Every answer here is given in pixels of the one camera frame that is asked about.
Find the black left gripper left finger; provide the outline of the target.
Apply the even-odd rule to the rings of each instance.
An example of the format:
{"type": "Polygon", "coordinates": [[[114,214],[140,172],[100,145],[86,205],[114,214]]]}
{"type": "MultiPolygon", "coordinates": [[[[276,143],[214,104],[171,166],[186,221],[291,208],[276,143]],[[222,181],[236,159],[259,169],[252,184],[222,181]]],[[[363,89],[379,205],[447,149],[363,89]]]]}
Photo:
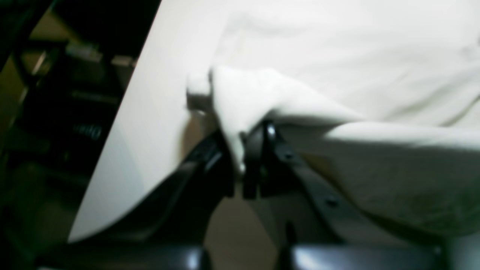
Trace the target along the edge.
{"type": "Polygon", "coordinates": [[[233,195],[221,132],[202,140],[146,198],[113,225],[37,259],[39,270],[211,270],[204,247],[217,205],[233,195]]]}

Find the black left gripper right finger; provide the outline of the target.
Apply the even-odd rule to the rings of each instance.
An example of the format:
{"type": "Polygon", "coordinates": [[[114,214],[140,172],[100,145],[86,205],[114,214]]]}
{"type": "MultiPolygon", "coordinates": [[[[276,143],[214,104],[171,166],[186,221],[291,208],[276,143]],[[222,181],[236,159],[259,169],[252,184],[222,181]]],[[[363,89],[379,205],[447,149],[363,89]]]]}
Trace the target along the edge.
{"type": "Polygon", "coordinates": [[[444,250],[369,219],[281,137],[271,122],[247,136],[242,196],[274,205],[281,270],[447,270],[444,250]]]}

